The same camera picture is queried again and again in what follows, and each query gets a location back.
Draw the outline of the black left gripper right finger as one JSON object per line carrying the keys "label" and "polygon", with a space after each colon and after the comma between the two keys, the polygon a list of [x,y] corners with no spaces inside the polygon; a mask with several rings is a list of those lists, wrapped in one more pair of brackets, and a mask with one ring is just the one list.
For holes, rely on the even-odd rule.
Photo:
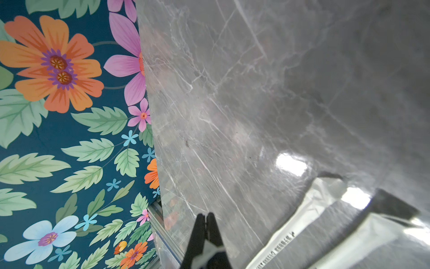
{"label": "black left gripper right finger", "polygon": [[214,213],[206,217],[206,241],[209,243],[206,269],[232,269]]}

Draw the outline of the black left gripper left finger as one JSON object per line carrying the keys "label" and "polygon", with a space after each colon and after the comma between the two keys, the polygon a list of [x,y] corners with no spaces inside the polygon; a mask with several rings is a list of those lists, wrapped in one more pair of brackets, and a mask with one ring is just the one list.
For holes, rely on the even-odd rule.
{"label": "black left gripper left finger", "polygon": [[188,247],[181,263],[181,269],[191,269],[194,258],[203,253],[206,236],[206,217],[198,214],[191,232]]}

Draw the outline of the seventeenth white straw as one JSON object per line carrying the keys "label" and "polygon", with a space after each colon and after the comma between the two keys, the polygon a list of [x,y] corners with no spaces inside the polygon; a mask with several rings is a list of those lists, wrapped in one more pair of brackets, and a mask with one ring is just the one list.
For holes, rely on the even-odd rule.
{"label": "seventeenth white straw", "polygon": [[328,207],[339,201],[346,191],[346,183],[339,178],[315,178],[294,214],[272,235],[247,268],[264,268]]}

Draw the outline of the sixteenth white straw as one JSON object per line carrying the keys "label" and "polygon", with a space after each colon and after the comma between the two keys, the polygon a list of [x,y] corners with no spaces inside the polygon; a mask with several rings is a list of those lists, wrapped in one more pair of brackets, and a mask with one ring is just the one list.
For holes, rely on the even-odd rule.
{"label": "sixteenth white straw", "polygon": [[429,231],[418,218],[370,213],[343,242],[310,267],[312,269],[350,269],[374,250],[397,240],[408,230]]}

